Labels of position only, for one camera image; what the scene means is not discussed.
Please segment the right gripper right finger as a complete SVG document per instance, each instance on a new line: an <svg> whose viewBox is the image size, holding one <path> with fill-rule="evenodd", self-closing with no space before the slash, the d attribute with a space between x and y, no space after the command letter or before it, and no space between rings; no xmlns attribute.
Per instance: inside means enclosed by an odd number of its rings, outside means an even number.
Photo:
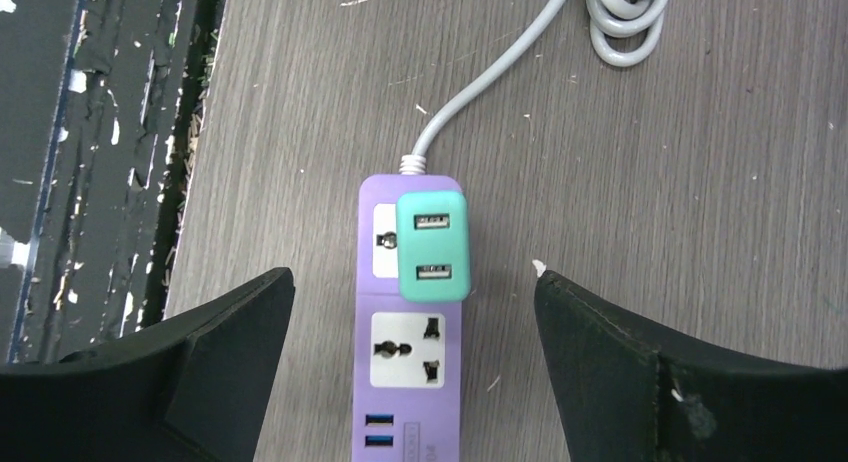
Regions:
<svg viewBox="0 0 848 462"><path fill-rule="evenodd" d="M534 309L574 461L843 461L847 372L704 342L546 271Z"/></svg>

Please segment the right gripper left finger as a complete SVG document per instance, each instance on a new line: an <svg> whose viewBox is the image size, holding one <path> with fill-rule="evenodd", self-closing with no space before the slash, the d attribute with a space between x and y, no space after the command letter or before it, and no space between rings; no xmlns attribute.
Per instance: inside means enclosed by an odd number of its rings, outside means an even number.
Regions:
<svg viewBox="0 0 848 462"><path fill-rule="evenodd" d="M55 363L1 369L5 461L249 461L289 325L292 272Z"/></svg>

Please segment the purple power strip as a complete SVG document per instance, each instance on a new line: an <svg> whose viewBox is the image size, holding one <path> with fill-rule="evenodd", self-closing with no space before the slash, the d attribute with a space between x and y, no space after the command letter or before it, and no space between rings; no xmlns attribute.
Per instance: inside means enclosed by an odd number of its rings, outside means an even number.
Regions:
<svg viewBox="0 0 848 462"><path fill-rule="evenodd" d="M376 174L359 189L351 460L461 458L461 305L399 292L395 204L456 190L447 176Z"/></svg>

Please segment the teal plug adapter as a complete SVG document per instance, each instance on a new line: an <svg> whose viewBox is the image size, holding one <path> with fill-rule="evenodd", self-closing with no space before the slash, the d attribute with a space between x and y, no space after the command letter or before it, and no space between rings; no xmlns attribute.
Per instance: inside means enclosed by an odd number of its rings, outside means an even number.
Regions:
<svg viewBox="0 0 848 462"><path fill-rule="evenodd" d="M398 287L407 301L463 301L471 291L468 205L453 190L402 195L396 204Z"/></svg>

